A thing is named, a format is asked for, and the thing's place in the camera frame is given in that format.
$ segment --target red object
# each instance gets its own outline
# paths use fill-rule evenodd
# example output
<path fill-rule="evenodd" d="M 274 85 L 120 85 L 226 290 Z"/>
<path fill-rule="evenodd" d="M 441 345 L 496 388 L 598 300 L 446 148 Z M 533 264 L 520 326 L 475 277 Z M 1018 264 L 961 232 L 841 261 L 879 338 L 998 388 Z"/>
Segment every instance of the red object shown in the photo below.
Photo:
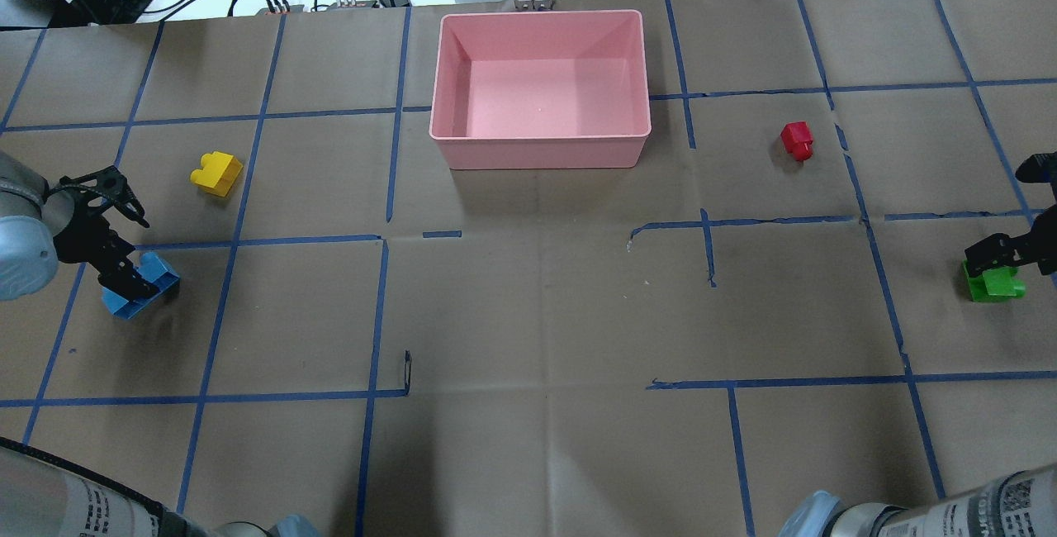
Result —
<path fill-rule="evenodd" d="M 808 161 L 813 155 L 811 128 L 808 123 L 789 123 L 782 128 L 782 145 L 796 161 Z"/>

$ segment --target blue block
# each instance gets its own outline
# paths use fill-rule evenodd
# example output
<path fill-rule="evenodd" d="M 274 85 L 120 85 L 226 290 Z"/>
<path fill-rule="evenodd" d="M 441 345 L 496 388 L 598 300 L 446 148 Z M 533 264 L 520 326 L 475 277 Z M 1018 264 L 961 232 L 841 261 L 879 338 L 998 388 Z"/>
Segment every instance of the blue block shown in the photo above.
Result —
<path fill-rule="evenodd" d="M 152 300 L 162 297 L 164 293 L 174 288 L 177 283 L 180 283 L 180 276 L 177 274 L 177 271 L 173 271 L 172 266 L 169 266 L 169 263 L 163 261 L 162 257 L 154 254 L 154 252 L 145 252 L 143 257 L 140 258 L 140 266 L 136 266 L 135 270 L 142 274 L 143 278 L 146 278 L 148 282 L 153 283 L 157 288 L 157 293 L 154 293 L 153 297 L 147 297 L 147 299 L 128 300 L 125 297 L 118 296 L 117 293 L 103 288 L 103 303 L 106 304 L 110 314 L 113 314 L 117 318 L 132 318 L 136 314 L 140 314 L 140 311 L 144 308 L 147 308 Z"/>

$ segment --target yellow block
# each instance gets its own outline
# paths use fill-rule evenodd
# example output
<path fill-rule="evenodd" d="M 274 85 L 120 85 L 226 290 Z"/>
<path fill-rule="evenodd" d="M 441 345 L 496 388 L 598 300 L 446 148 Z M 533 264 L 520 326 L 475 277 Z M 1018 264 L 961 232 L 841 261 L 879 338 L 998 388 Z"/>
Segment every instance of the yellow block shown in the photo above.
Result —
<path fill-rule="evenodd" d="M 191 172 L 191 183 L 209 195 L 227 196 L 241 171 L 242 164 L 234 155 L 215 150 L 202 156 L 202 168 Z"/>

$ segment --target pink plastic container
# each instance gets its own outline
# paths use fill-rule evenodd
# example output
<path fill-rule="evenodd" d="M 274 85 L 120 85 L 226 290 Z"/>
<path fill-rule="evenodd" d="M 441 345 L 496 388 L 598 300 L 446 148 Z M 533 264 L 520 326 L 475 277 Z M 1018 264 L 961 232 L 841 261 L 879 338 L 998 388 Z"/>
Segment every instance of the pink plastic container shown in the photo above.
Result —
<path fill-rule="evenodd" d="M 429 133 L 449 168 L 630 168 L 649 108 L 638 11 L 441 21 Z"/>

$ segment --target blue tape grid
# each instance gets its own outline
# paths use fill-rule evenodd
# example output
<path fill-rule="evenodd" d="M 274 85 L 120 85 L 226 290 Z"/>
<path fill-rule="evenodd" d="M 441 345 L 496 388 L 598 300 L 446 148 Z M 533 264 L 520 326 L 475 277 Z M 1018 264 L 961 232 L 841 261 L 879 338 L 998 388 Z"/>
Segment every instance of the blue tape grid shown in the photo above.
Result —
<path fill-rule="evenodd" d="M 970 89 L 973 95 L 975 101 L 977 101 L 978 109 L 981 114 L 981 118 L 987 127 L 989 137 L 991 138 L 993 145 L 995 147 L 996 153 L 999 160 L 1002 162 L 1003 168 L 1013 184 L 1014 191 L 1018 198 L 1021 205 L 1020 210 L 1009 210 L 1009 212 L 1001 214 L 990 214 L 990 212 L 977 212 L 977 210 L 970 210 L 970 212 L 951 212 L 951 214 L 888 214 L 885 217 L 885 221 L 916 221 L 916 220 L 930 220 L 930 218 L 982 218 L 982 217 L 1018 217 L 1024 216 L 1032 221 L 1035 216 L 1037 216 L 1041 210 L 1028 209 L 1027 203 L 1023 198 L 1023 193 L 1019 187 L 1019 183 L 1016 182 L 1013 175 L 1013 169 L 1009 167 L 1009 162 L 1005 156 L 1004 150 L 1001 146 L 1000 138 L 998 137 L 997 131 L 994 128 L 990 116 L 987 114 L 987 109 L 983 104 L 982 97 L 979 93 L 979 88 L 988 88 L 988 86 L 1015 86 L 1015 85 L 1057 85 L 1057 78 L 1020 78 L 1020 80 L 1000 80 L 1000 81 L 975 81 L 972 75 L 969 71 L 967 62 L 962 54 L 962 50 L 958 44 L 958 40 L 952 32 L 952 29 L 947 20 L 947 16 L 944 13 L 944 8 L 941 0 L 934 0 L 937 11 L 940 14 L 941 20 L 945 26 L 948 34 L 950 43 L 954 48 L 956 54 L 962 64 L 963 71 L 966 76 L 966 81 L 964 82 L 924 82 L 924 85 L 857 85 L 857 86 L 836 86 L 836 88 L 831 88 L 828 85 L 824 67 L 819 55 L 814 32 L 811 27 L 811 21 L 808 17 L 808 13 L 803 3 L 803 0 L 797 0 L 798 5 L 801 10 L 801 15 L 803 17 L 804 26 L 808 32 L 809 40 L 812 44 L 812 51 L 815 55 L 816 66 L 819 70 L 819 75 L 822 80 L 821 88 L 802 88 L 802 89 L 759 89 L 759 90 L 730 90 L 729 92 L 716 92 L 716 93 L 691 93 L 687 90 L 686 85 L 686 73 L 684 68 L 684 60 L 682 54 L 682 48 L 680 47 L 679 32 L 675 22 L 675 14 L 672 7 L 671 0 L 665 0 L 665 7 L 668 14 L 668 22 L 670 26 L 670 32 L 672 36 L 672 44 L 675 49 L 676 66 L 679 68 L 680 75 L 680 93 L 669 93 L 669 94 L 654 94 L 650 96 L 651 100 L 682 100 L 684 108 L 684 116 L 687 126 L 687 137 L 689 141 L 690 149 L 697 148 L 697 142 L 694 137 L 692 116 L 690 114 L 690 100 L 703 99 L 703 97 L 719 97 L 719 96 L 743 96 L 743 94 L 778 94 L 778 93 L 826 93 L 827 99 L 832 105 L 832 93 L 855 93 L 855 92 L 875 92 L 875 90 L 909 90 L 909 89 Z M 246 172 L 246 183 L 243 187 L 243 193 L 241 199 L 241 206 L 239 210 L 239 217 L 237 220 L 236 232 L 233 240 L 230 242 L 214 242 L 214 243 L 173 243 L 173 244 L 149 244 L 149 246 L 140 246 L 140 249 L 198 249 L 198 247 L 226 247 L 230 251 L 227 270 L 225 271 L 224 284 L 222 285 L 222 292 L 220 297 L 220 303 L 218 304 L 217 318 L 215 323 L 215 331 L 210 341 L 209 355 L 207 357 L 206 369 L 203 371 L 202 386 L 199 394 L 197 395 L 179 395 L 179 396 L 157 396 L 157 397 L 89 397 L 89 399 L 45 399 L 44 394 L 48 388 L 48 383 L 51 377 L 51 372 L 53 371 L 55 359 L 62 341 L 62 336 L 66 327 L 69 322 L 69 318 L 72 312 L 72 308 L 77 295 L 77 290 L 80 288 L 84 274 L 85 265 L 80 265 L 76 273 L 74 283 L 72 285 L 70 295 L 67 300 L 67 304 L 63 311 L 63 315 L 59 327 L 56 331 L 56 339 L 53 345 L 51 355 L 49 357 L 49 363 L 44 370 L 43 377 L 41 379 L 40 388 L 37 392 L 35 399 L 7 399 L 2 401 L 0 399 L 0 408 L 6 407 L 24 407 L 31 408 L 30 422 L 26 425 L 26 431 L 23 436 L 23 442 L 29 443 L 32 438 L 33 428 L 37 420 L 37 414 L 41 407 L 79 407 L 79 406 L 134 406 L 134 405 L 196 405 L 196 420 L 194 427 L 192 431 L 192 438 L 188 445 L 187 461 L 185 463 L 184 478 L 181 485 L 181 495 L 178 510 L 183 510 L 186 502 L 186 495 L 188 483 L 190 479 L 190 473 L 193 465 L 194 448 L 197 445 L 197 436 L 201 429 L 201 413 L 206 404 L 212 403 L 264 403 L 264 402 L 291 402 L 291 401 L 322 401 L 322 399 L 365 399 L 368 404 L 368 413 L 365 418 L 364 427 L 364 440 L 363 448 L 360 452 L 360 477 L 359 477 L 359 490 L 357 496 L 357 516 L 356 516 L 356 535 L 363 535 L 363 519 L 364 511 L 366 510 L 366 498 L 367 498 L 367 479 L 368 479 L 368 464 L 370 459 L 370 444 L 371 444 L 371 430 L 373 426 L 373 412 L 374 412 L 374 402 L 377 399 L 391 399 L 401 397 L 408 394 L 408 387 L 405 386 L 402 390 L 378 390 L 377 389 L 377 365 L 379 355 L 379 345 L 381 345 L 381 333 L 382 333 L 382 318 L 384 312 L 384 301 L 385 301 L 385 283 L 388 271 L 388 244 L 385 239 L 381 236 L 374 235 L 358 235 L 358 236 L 333 236 L 333 237 L 275 237 L 274 239 L 261 239 L 261 240 L 241 240 L 241 227 L 242 220 L 245 214 L 245 203 L 248 196 L 249 186 L 253 175 L 253 167 L 256 164 L 256 153 L 259 148 L 260 133 L 262 124 L 265 119 L 285 119 L 285 118 L 313 118 L 313 116 L 329 116 L 329 115 L 365 115 L 365 114 L 393 114 L 394 115 L 394 126 L 393 126 L 393 138 L 392 148 L 390 156 L 390 175 L 389 175 L 389 191 L 387 195 L 387 208 L 386 215 L 388 218 L 392 217 L 393 209 L 393 195 L 395 191 L 395 175 L 396 175 L 396 165 L 398 161 L 398 143 L 400 143 L 400 123 L 401 114 L 403 112 L 429 112 L 430 107 L 428 105 L 420 105 L 420 107 L 405 107 L 403 105 L 403 92 L 404 92 L 404 80 L 406 74 L 407 66 L 407 51 L 408 51 L 408 39 L 409 39 L 409 29 L 410 29 L 410 11 L 405 14 L 404 30 L 403 30 L 403 40 L 401 44 L 401 62 L 400 62 L 400 74 L 398 74 L 398 85 L 397 85 L 397 96 L 396 105 L 393 108 L 371 108 L 371 109 L 331 109 L 331 111 L 317 111 L 317 112 L 279 112 L 279 114 L 266 114 L 267 99 L 271 92 L 272 81 L 274 80 L 275 67 L 278 59 L 279 48 L 282 41 L 282 33 L 285 25 L 285 17 L 281 17 L 279 30 L 277 34 L 275 51 L 273 52 L 273 59 L 270 67 L 268 81 L 265 89 L 264 97 L 262 100 L 262 107 L 260 112 L 256 115 L 220 115 L 220 116 L 206 116 L 206 118 L 177 118 L 177 119 L 135 119 L 135 112 L 138 108 L 140 100 L 143 97 L 143 92 L 145 85 L 148 80 L 150 74 L 151 66 L 156 55 L 161 36 L 163 33 L 162 26 L 159 26 L 157 36 L 155 36 L 153 47 L 151 48 L 150 55 L 147 60 L 147 66 L 141 80 L 140 90 L 136 93 L 135 100 L 129 118 L 125 122 L 115 123 L 75 123 L 75 124 L 45 124 L 45 126 L 26 126 L 26 127 L 11 127 L 8 123 L 11 122 L 12 114 L 15 111 L 16 103 L 18 97 L 22 93 L 26 80 L 30 78 L 31 69 L 37 60 L 37 56 L 45 39 L 47 32 L 41 32 L 37 40 L 35 41 L 33 51 L 31 52 L 30 59 L 26 62 L 25 70 L 20 77 L 20 80 L 15 89 L 12 100 L 8 104 L 6 111 L 4 111 L 3 119 L 0 119 L 0 134 L 4 134 L 5 131 L 23 131 L 23 130 L 82 130 L 82 128 L 99 128 L 99 127 L 124 127 L 120 147 L 118 149 L 117 155 L 115 156 L 115 163 L 119 164 L 120 158 L 124 153 L 125 145 L 128 141 L 129 133 L 132 127 L 153 127 L 153 126 L 171 126 L 171 124 L 189 124 L 189 123 L 223 123 L 223 122 L 246 122 L 246 119 L 254 119 L 257 122 L 257 131 L 254 138 L 253 152 L 251 160 L 248 161 L 248 167 Z M 840 138 L 841 146 L 843 149 L 848 149 L 847 138 L 845 137 L 843 131 L 840 127 L 837 127 L 838 138 Z M 856 199 L 859 202 L 860 218 L 864 221 L 864 227 L 867 228 L 868 240 L 871 244 L 871 252 L 874 255 L 874 262 L 877 268 L 878 281 L 883 288 L 883 293 L 885 295 L 886 304 L 889 308 L 889 315 L 893 327 L 893 334 L 896 338 L 896 344 L 900 348 L 901 356 L 904 359 L 906 373 L 898 376 L 853 376 L 853 377 L 833 377 L 833 378 L 779 378 L 779 379 L 735 379 L 735 381 L 687 381 L 679 383 L 659 383 L 654 382 L 653 385 L 648 387 L 649 390 L 699 390 L 699 389 L 724 389 L 728 394 L 728 402 L 730 408 L 730 421 L 731 421 L 731 437 L 735 446 L 735 455 L 738 463 L 738 474 L 741 484 L 742 492 L 742 503 L 745 514 L 745 525 L 750 537 L 755 537 L 755 525 L 753 522 L 752 515 L 752 504 L 748 492 L 748 477 L 745 470 L 744 462 L 744 451 L 741 444 L 741 429 L 738 420 L 737 410 L 737 389 L 752 389 L 752 388 L 762 388 L 762 387 L 796 387 L 796 386 L 849 386 L 849 385 L 880 385 L 880 384 L 906 384 L 909 386 L 911 392 L 911 399 L 915 409 L 915 415 L 917 416 L 917 422 L 922 430 L 923 443 L 926 448 L 927 458 L 929 459 L 930 470 L 932 471 L 933 482 L 935 483 L 937 493 L 943 496 L 943 485 L 940 479 L 940 474 L 938 466 L 935 464 L 935 458 L 932 453 L 930 440 L 928 437 L 927 425 L 925 424 L 924 414 L 921 410 L 920 399 L 916 394 L 916 384 L 917 383 L 948 383 L 948 382 L 988 382 L 988 381 L 1031 381 L 1031 379 L 1057 379 L 1057 371 L 1026 371 L 1026 372 L 964 372 L 964 374 L 914 374 L 906 353 L 903 353 L 902 349 L 902 330 L 898 328 L 898 319 L 895 314 L 894 304 L 891 301 L 891 293 L 888 290 L 887 278 L 884 273 L 884 262 L 882 261 L 879 251 L 876 247 L 876 240 L 873 237 L 872 225 L 870 225 L 868 212 L 866 212 L 865 201 L 861 197 L 861 188 L 857 183 L 857 175 L 855 174 L 853 161 L 849 155 L 846 155 L 846 162 L 849 169 L 849 177 L 852 180 L 853 187 L 855 187 Z M 819 224 L 819 223 L 837 223 L 838 221 L 852 221 L 850 217 L 816 217 L 816 218 L 778 218 L 778 220 L 750 220 L 750 218 L 744 218 L 744 220 L 709 220 L 706 210 L 702 210 L 701 221 L 671 221 L 670 223 L 651 223 L 643 225 L 641 228 L 635 228 L 632 232 L 632 237 L 637 235 L 637 233 L 645 232 L 645 229 L 653 228 L 697 228 L 700 227 L 704 232 L 706 252 L 708 254 L 709 261 L 709 278 L 711 280 L 715 274 L 715 263 L 713 258 L 711 258 L 711 237 L 710 229 L 713 227 L 723 227 L 724 225 L 763 225 L 763 224 Z M 427 232 L 423 233 L 424 239 L 430 239 L 430 237 L 461 237 L 462 233 L 458 229 L 453 232 Z M 365 242 L 366 240 L 382 240 L 383 244 L 383 262 L 379 271 L 378 280 L 378 297 L 377 304 L 375 308 L 375 334 L 374 334 L 374 345 L 371 357 L 371 379 L 369 389 L 367 391 L 303 391 L 303 393 L 268 393 L 268 394 L 206 394 L 208 388 L 208 378 L 211 372 L 212 357 L 216 354 L 216 344 L 219 338 L 220 327 L 223 321 L 223 308 L 226 302 L 227 289 L 229 288 L 230 277 L 234 272 L 235 258 L 238 253 L 238 247 L 240 246 L 262 246 L 262 244 L 302 244 L 302 243 L 331 243 L 331 242 Z"/>

